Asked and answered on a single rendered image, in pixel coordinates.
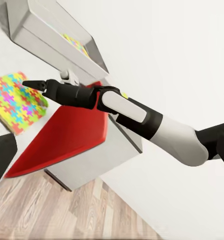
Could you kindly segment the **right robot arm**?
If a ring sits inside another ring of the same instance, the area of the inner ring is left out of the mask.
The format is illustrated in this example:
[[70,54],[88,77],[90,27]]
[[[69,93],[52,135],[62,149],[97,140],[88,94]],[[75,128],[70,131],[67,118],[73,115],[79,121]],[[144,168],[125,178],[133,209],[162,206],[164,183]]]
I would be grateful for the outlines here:
[[150,107],[125,97],[117,87],[91,85],[81,86],[78,77],[70,70],[60,73],[61,81],[55,79],[27,80],[23,86],[38,90],[63,106],[92,110],[99,98],[97,109],[118,114],[116,121],[149,140],[181,163],[198,167],[207,160],[221,159],[216,151],[224,123],[196,131],[195,128],[173,120]]

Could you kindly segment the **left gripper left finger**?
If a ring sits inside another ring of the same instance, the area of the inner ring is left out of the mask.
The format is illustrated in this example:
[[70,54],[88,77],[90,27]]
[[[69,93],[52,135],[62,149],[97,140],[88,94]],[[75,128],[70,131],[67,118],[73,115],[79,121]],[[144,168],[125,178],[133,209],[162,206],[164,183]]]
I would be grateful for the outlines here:
[[0,180],[5,179],[5,174],[12,168],[9,168],[9,163],[17,152],[17,141],[13,133],[0,136]]

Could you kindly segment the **jigsaw puzzle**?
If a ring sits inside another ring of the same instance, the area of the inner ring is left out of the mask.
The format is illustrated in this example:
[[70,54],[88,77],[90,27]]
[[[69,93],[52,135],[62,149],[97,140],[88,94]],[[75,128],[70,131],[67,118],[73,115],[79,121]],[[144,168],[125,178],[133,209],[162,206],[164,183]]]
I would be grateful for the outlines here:
[[0,76],[0,119],[16,136],[46,116],[37,104],[49,107],[39,90],[23,86],[28,80],[22,72]]
[[85,51],[85,49],[83,48],[82,44],[79,41],[73,39],[70,36],[67,36],[66,34],[64,34],[63,37],[66,38],[70,43],[76,46],[76,48],[78,48],[81,52],[83,52],[87,56],[87,52]]

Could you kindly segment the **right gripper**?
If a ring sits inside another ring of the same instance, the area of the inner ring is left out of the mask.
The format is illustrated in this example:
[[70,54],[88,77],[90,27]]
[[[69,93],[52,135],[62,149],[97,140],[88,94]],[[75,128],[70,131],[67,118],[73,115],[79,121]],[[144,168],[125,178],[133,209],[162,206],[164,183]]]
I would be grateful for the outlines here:
[[23,81],[23,86],[38,90],[45,96],[63,106],[78,107],[77,94],[83,86],[59,83],[55,79],[27,80]]

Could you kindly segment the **toy box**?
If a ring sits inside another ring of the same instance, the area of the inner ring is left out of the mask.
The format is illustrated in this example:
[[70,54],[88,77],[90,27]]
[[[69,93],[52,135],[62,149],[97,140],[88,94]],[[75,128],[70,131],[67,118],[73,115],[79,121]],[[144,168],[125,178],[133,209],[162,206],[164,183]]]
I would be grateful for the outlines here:
[[[109,76],[92,35],[56,0],[7,0],[13,42],[64,72],[70,69],[83,86]],[[63,35],[79,41],[87,55]]]

